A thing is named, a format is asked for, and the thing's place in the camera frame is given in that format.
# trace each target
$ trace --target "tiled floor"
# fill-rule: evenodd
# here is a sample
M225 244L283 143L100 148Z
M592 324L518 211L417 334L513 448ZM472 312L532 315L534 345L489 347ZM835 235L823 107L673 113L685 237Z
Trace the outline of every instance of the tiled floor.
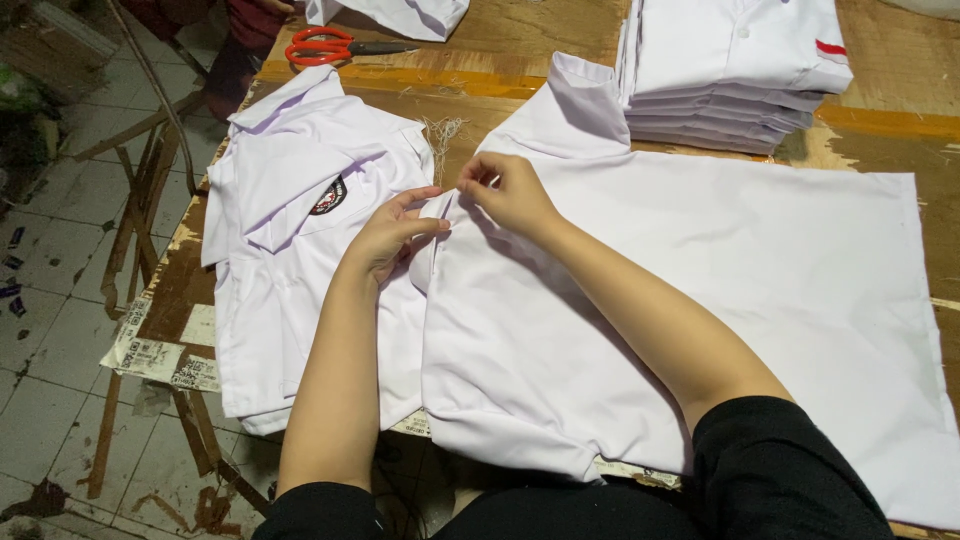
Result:
M169 97L180 99L196 77L164 44L136 30ZM222 31L203 25L184 29L180 41L209 66ZM249 538L262 518L213 476L199 478L176 411L144 412L140 380L124 378L120 391L102 495L86 498L84 479L92 465L109 371L100 357L116 324L104 311L100 280L126 202L127 181L115 153L77 163L74 156L103 138L152 114L157 100L130 50L123 47L107 66L108 85L66 108L73 131L67 156L45 174L26 204L0 222L0 249L12 231L25 227L7 255L23 260L18 270L0 266L0 281L22 283L26 313L0 311L0 510L27 500L44 479L70 494L67 514L47 520L89 538L129 538L115 528L153 539L219 538L198 516L214 500L228 512L213 532ZM203 173L226 134L205 111L184 119L197 173ZM139 160L146 136L128 145ZM158 252L166 247L187 204L183 160L178 157L164 187L151 230ZM129 250L117 277L124 290L132 270ZM236 419L224 418L219 395L205 395L222 450L261 493L276 479L279 439L247 435ZM377 503L397 537L432 533L449 519L452 492L445 487L433 448L425 439L388 433L375 472ZM61 538L47 531L47 536Z

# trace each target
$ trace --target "shirt sleeve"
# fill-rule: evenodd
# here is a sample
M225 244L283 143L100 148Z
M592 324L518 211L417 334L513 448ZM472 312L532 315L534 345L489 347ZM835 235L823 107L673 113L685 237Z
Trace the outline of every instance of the shirt sleeve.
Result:
M281 495L252 540L374 540L386 537L385 523L363 489L313 482Z
M799 406L738 398L693 433L694 478L716 538L894 538L850 463Z

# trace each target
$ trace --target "embroidered badge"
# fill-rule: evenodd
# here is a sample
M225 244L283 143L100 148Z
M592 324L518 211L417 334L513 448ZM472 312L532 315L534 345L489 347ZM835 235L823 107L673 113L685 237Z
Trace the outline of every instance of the embroidered badge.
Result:
M344 202L344 199L347 198L347 186L344 185L344 177L338 176L337 180L333 181L333 184L330 185L330 188L324 192L320 197L320 200L317 201L317 204L313 206L313 209L310 210L310 215L322 215L335 208L337 208L340 203Z

